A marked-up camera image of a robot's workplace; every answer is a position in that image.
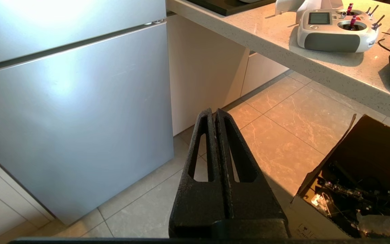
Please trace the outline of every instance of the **red joystick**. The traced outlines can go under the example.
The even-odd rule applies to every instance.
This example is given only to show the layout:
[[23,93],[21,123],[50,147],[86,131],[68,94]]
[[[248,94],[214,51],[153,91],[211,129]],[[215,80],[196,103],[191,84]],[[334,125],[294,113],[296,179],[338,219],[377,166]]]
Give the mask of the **red joystick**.
[[347,15],[350,15],[351,8],[353,8],[353,3],[350,3],[350,4],[348,5]]
[[356,15],[353,15],[350,21],[350,27],[348,28],[349,30],[353,29],[354,23],[356,22]]

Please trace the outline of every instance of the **kitchen counter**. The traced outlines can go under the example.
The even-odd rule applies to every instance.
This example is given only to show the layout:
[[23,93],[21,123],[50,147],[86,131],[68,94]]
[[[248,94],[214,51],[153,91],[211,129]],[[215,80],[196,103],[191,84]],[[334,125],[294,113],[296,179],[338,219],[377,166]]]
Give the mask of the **kitchen counter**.
[[[390,36],[381,33],[390,33],[390,5],[360,0],[353,8],[366,11],[376,5],[374,17],[386,15],[377,40],[385,38],[390,48]],[[275,16],[274,4],[227,17],[186,0],[167,0],[167,9],[390,117],[390,52],[378,44],[359,54],[300,48],[296,13]]]

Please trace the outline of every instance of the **black cutting board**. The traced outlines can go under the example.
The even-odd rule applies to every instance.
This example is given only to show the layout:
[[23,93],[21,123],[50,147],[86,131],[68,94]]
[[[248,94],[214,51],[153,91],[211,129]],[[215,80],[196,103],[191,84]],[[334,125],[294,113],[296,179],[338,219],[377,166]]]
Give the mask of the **black cutting board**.
[[239,0],[188,0],[188,1],[225,16],[258,8],[276,2],[276,0],[261,0],[255,3],[244,3]]

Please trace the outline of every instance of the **light blue refrigerator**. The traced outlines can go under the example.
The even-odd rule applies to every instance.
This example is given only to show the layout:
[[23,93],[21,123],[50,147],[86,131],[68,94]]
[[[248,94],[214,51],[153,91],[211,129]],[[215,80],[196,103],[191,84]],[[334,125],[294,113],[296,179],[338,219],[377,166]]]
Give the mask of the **light blue refrigerator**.
[[173,157],[165,0],[0,0],[0,165],[71,224]]

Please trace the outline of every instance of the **open cardboard box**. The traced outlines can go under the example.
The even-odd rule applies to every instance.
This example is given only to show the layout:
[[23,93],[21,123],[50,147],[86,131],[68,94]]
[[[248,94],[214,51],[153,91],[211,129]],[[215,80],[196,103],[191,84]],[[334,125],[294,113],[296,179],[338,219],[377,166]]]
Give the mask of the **open cardboard box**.
[[311,188],[329,162],[339,162],[354,179],[375,177],[390,190],[390,127],[363,115],[350,129],[354,119],[355,116],[338,144],[307,174],[291,204],[284,210],[294,238],[351,238],[310,204],[314,195]]

